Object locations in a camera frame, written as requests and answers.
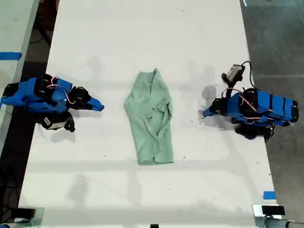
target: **black wire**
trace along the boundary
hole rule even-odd
[[[243,66],[245,63],[249,63],[249,70],[250,70],[249,80],[250,80],[250,83],[251,83],[252,87],[254,87],[256,90],[259,90],[259,89],[257,89],[257,88],[253,85],[253,82],[252,82],[253,75],[252,75],[252,65],[251,65],[251,62],[250,62],[249,60],[248,60],[248,61],[245,61],[244,63],[242,63],[242,66]]]
[[[36,44],[36,43],[40,42],[42,39],[43,39],[43,36],[41,36],[41,38],[40,38],[39,40],[33,41],[33,42],[29,42],[29,43],[30,43],[30,44]]]
[[[13,177],[14,179],[14,182],[15,182],[15,186],[14,187],[10,187],[10,186],[7,186],[7,179],[6,179],[6,176],[5,176],[5,173],[4,172],[0,172],[1,174],[1,177],[3,179],[3,182],[4,182],[4,192],[3,192],[3,196],[0,196],[0,208],[1,208],[1,213],[0,213],[0,222],[2,221],[3,217],[6,215],[6,213],[9,211],[9,210],[13,210],[14,208],[11,208],[10,207],[10,196],[12,195],[12,193],[14,192],[14,190],[16,190],[16,194],[17,194],[17,202],[19,201],[20,199],[20,195],[19,195],[19,192],[18,192],[18,188],[21,188],[20,186],[17,186],[18,185],[18,182],[17,182],[17,178],[14,174],[13,171],[9,172],[11,174],[11,176]],[[4,194],[5,194],[5,189],[11,189],[10,193],[8,194],[7,196],[7,204],[4,204],[3,203],[3,199],[4,199]],[[11,219],[11,217],[9,216],[6,221],[4,223],[7,223],[7,221]]]

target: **white table surface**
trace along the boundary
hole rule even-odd
[[[0,98],[7,84],[19,82],[39,0],[0,0],[0,52],[21,52],[19,61],[0,61]],[[12,106],[0,109],[0,155]]]
[[[252,204],[276,203],[262,197],[274,189],[264,139],[198,119],[202,95],[219,97],[220,74],[245,60],[238,0],[61,0],[47,73],[105,109],[72,111],[74,133],[36,126],[19,206],[45,208],[52,228],[255,227]],[[123,105],[155,67],[172,96],[175,163],[139,166]]]

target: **green cloth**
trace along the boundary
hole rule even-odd
[[[172,104],[161,74],[140,72],[125,102],[140,165],[173,162]]]

